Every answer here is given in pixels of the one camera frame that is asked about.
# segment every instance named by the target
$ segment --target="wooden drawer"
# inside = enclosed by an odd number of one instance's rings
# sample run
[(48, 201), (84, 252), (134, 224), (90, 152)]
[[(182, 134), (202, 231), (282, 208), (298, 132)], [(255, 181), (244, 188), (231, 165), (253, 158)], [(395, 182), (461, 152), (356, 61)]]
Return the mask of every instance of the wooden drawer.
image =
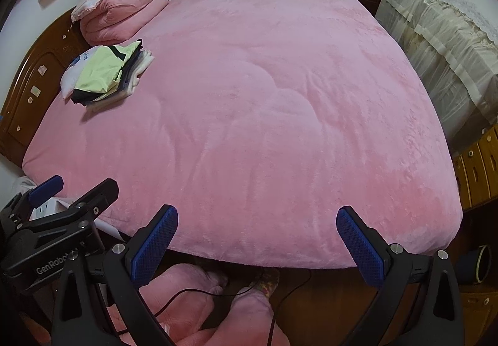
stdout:
[(464, 211), (471, 207), (469, 182), (465, 171), (464, 161), (462, 156), (453, 159), (453, 167), (455, 168), (455, 177), (457, 178), (458, 193), (460, 194), (460, 203)]
[(474, 346), (495, 319), (498, 293), (461, 293), (464, 310), (465, 346)]
[(495, 128), (491, 128), (479, 140), (479, 149), (486, 169), (491, 198), (498, 197), (498, 138)]
[(472, 207), (474, 207), (491, 198), (486, 170), (477, 142), (462, 154), (462, 159), (467, 172), (467, 181), (469, 182), (470, 201)]

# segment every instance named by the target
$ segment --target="black cable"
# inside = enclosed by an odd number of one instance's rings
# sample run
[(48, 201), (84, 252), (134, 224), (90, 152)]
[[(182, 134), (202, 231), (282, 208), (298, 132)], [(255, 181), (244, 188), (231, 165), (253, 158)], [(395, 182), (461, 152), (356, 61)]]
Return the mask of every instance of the black cable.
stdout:
[[(307, 269), (307, 270), (309, 273), (308, 278), (305, 281), (303, 281), (301, 284), (299, 284), (297, 287), (293, 288), (289, 293), (287, 293), (285, 295), (285, 297), (281, 299), (281, 301), (278, 303), (277, 307), (275, 308), (275, 312), (273, 313), (273, 319), (271, 320), (270, 332), (268, 333), (267, 346), (271, 346), (271, 341), (273, 339), (273, 331), (275, 329), (277, 314), (278, 314), (278, 311), (280, 310), (280, 307), (282, 306), (283, 302), (288, 297), (290, 297), (295, 291), (299, 290), (301, 287), (308, 284), (308, 282), (311, 280), (312, 271), (311, 271), (311, 269)], [(264, 272), (265, 272), (264, 270), (261, 271), (259, 278), (257, 280), (255, 280), (255, 283), (250, 288), (248, 288), (245, 291), (242, 291), (241, 293), (237, 293), (237, 294), (213, 294), (213, 293), (209, 293), (208, 291), (198, 290), (198, 289), (194, 289), (194, 288), (183, 289), (183, 290), (179, 291), (178, 293), (176, 293), (174, 296), (172, 296), (169, 299), (169, 301), (164, 305), (164, 307), (162, 307), (158, 312), (156, 312), (154, 314), (154, 316), (157, 318), (159, 315), (161, 315), (166, 310), (166, 308), (168, 308), (171, 305), (171, 303), (176, 299), (176, 297), (178, 297), (180, 294), (186, 293), (187, 291), (192, 291), (194, 293), (202, 293), (202, 294), (206, 294), (206, 295), (210, 295), (210, 296), (238, 296), (238, 295), (245, 294), (245, 293), (251, 291), (253, 288), (255, 288), (255, 286), (259, 283), (259, 281), (263, 277)], [(120, 330), (118, 332), (118, 335), (127, 334), (128, 332), (129, 332), (128, 329)]]
[(280, 307), (282, 306), (283, 302), (289, 296), (291, 296), (292, 293), (294, 293), (295, 291), (299, 290), (301, 287), (308, 284), (308, 282), (311, 280), (313, 273), (312, 273), (311, 269), (307, 269), (307, 270), (308, 270), (308, 274), (309, 274), (308, 278), (305, 281), (303, 281), (301, 284), (299, 284), (299, 286), (295, 287), (293, 290), (291, 290), (289, 293), (287, 293), (287, 295), (281, 299), (281, 301), (278, 303), (277, 307), (275, 308), (275, 312), (273, 313), (273, 319), (271, 320), (270, 332), (268, 333), (268, 342), (266, 343), (266, 346), (271, 346), (271, 341), (273, 339), (273, 330), (275, 329), (275, 323), (277, 321), (277, 314), (278, 314), (278, 311), (280, 310)]
[[(265, 273), (265, 271), (263, 269), (261, 269), (261, 274), (257, 278), (257, 280), (255, 280), (255, 283), (252, 286), (250, 286), (250, 288), (248, 288), (247, 290), (244, 290), (241, 293), (237, 293), (237, 294), (214, 294), (214, 293), (209, 293), (208, 291), (198, 290), (195, 288), (185, 288), (185, 289), (179, 291), (178, 293), (176, 293), (174, 296), (172, 296), (169, 299), (169, 301), (164, 305), (164, 307), (162, 307), (158, 312), (156, 312), (154, 314), (154, 317), (157, 318), (159, 315), (161, 315), (166, 310), (166, 308), (168, 308), (171, 305), (171, 303), (175, 300), (176, 297), (178, 297), (180, 294), (186, 293), (187, 291), (191, 291), (193, 293), (202, 293), (202, 294), (206, 294), (206, 295), (210, 295), (210, 296), (237, 296), (237, 295), (245, 294), (245, 293), (251, 291), (253, 288), (255, 288), (255, 286), (257, 284), (259, 284), (259, 281), (262, 279), (264, 273)], [(128, 329), (120, 330), (118, 332), (118, 335), (127, 334), (128, 332), (129, 332)]]

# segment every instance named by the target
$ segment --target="pink fleece bedspread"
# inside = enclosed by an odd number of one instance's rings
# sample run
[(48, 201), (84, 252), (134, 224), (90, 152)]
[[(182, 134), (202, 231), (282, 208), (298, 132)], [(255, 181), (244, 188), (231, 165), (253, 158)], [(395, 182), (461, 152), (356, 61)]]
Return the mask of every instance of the pink fleece bedspread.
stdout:
[(24, 158), (64, 197), (114, 178), (102, 218), (128, 234), (165, 203), (177, 251), (309, 268), (354, 263), (349, 204), (387, 242), (444, 248), (462, 218), (436, 112), (357, 0), (173, 0), (132, 40), (155, 61), (93, 117), (59, 96)]

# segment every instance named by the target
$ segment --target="black clamp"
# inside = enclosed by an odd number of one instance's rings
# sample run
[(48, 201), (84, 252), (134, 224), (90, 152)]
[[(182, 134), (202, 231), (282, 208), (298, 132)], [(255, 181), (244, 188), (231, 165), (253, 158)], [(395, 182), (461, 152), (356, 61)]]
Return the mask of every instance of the black clamp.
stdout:
[(0, 211), (2, 278), (23, 295), (57, 279), (73, 250), (81, 254), (104, 250), (94, 219), (118, 198), (118, 185), (106, 179), (66, 211), (29, 221), (33, 209), (62, 186), (62, 178), (54, 176), (24, 195), (16, 195)]
[(388, 245), (349, 206), (339, 210), (336, 225), (363, 279), (379, 290), (343, 346), (378, 346), (410, 283), (420, 283), (417, 297), (402, 333), (387, 346), (464, 346), (460, 293), (446, 251), (414, 255)]
[[(128, 244), (115, 244), (106, 254), (69, 258), (57, 292), (53, 346), (124, 345), (106, 309), (113, 303), (136, 344), (174, 346), (138, 289), (152, 280), (177, 227), (176, 209), (165, 205)], [(104, 301), (96, 283), (107, 284), (111, 302)]]

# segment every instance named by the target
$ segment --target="folded clothes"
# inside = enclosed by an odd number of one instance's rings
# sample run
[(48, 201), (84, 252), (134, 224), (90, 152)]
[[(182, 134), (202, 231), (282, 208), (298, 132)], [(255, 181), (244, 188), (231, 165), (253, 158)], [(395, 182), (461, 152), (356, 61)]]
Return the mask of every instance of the folded clothes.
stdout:
[(142, 48), (142, 41), (126, 47), (102, 46), (88, 60), (74, 88), (71, 100), (83, 103), (114, 93), (125, 69), (133, 65)]
[(138, 58), (131, 66), (129, 72), (127, 72), (127, 75), (123, 75), (122, 79), (125, 80), (125, 83), (120, 85), (114, 93), (109, 94), (105, 98), (99, 98), (92, 102), (84, 103), (88, 111), (93, 113), (99, 112), (108, 105), (131, 96), (135, 91), (135, 87), (139, 84), (141, 74), (144, 73), (145, 69), (147, 69), (153, 60), (154, 57), (150, 51), (140, 51)]

